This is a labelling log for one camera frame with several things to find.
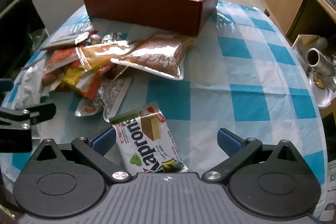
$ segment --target kaprons wafer package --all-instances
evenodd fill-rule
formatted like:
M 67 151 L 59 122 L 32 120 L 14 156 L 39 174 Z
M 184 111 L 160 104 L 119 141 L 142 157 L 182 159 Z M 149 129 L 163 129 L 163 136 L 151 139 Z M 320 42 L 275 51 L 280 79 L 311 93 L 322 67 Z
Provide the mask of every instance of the kaprons wafer package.
M 117 145 L 128 172 L 187 172 L 156 102 L 115 116 Z

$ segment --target blue and white tablecloth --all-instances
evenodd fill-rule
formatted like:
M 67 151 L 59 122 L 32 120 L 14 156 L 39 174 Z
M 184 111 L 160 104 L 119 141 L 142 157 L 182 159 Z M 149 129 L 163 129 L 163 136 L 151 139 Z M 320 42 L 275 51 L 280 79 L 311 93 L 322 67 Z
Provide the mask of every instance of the blue and white tablecloth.
M 51 37 L 71 33 L 86 20 L 83 6 Z M 128 40 L 147 38 L 157 31 L 98 18 L 90 20 L 100 35 L 121 32 Z M 30 63 L 43 54 L 36 53 Z M 4 107 L 12 107 L 19 84 L 20 76 L 7 94 Z M 53 120 L 36 126 L 41 139 L 69 143 L 106 126 L 102 114 L 74 116 L 80 99 L 74 92 L 51 93 L 48 101 L 56 103 L 57 114 Z M 322 186 L 318 206 L 321 209 L 327 152 L 320 113 L 288 42 L 261 10 L 218 2 L 197 37 L 195 48 L 184 60 L 184 80 L 173 81 L 139 71 L 118 113 L 152 101 L 159 103 L 183 161 L 200 174 L 227 158 L 216 141 L 221 127 L 242 138 L 258 138 L 264 144 L 291 140 Z M 1 171 L 9 190 L 30 155 L 1 154 Z M 120 163 L 115 147 L 109 157 Z

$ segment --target triangular hole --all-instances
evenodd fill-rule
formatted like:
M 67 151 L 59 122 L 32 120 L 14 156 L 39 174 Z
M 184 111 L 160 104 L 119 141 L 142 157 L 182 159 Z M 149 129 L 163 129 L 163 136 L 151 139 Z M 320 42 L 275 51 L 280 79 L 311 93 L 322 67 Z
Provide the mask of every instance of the triangular hole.
M 55 158 L 57 157 L 56 157 L 54 150 L 51 148 L 50 145 L 46 145 L 42 149 L 41 153 L 39 154 L 36 160 L 52 160 Z
M 278 159 L 281 160 L 291 160 L 291 161 L 297 161 L 296 157 L 294 156 L 292 150 L 288 146 L 284 146 L 279 155 Z

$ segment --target red box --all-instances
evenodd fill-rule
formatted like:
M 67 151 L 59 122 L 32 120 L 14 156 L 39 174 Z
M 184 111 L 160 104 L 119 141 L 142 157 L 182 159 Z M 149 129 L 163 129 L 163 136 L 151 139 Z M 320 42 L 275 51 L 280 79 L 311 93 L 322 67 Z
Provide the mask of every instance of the red box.
M 197 36 L 218 0 L 84 0 L 91 17 Z

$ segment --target brown snack bag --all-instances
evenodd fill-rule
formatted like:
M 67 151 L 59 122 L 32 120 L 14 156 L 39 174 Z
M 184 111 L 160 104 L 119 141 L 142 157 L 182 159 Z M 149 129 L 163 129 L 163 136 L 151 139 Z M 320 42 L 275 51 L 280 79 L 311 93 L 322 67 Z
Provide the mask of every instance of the brown snack bag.
M 148 71 L 168 79 L 182 80 L 182 62 L 186 50 L 194 44 L 192 37 L 177 34 L 156 33 L 134 51 L 111 62 Z

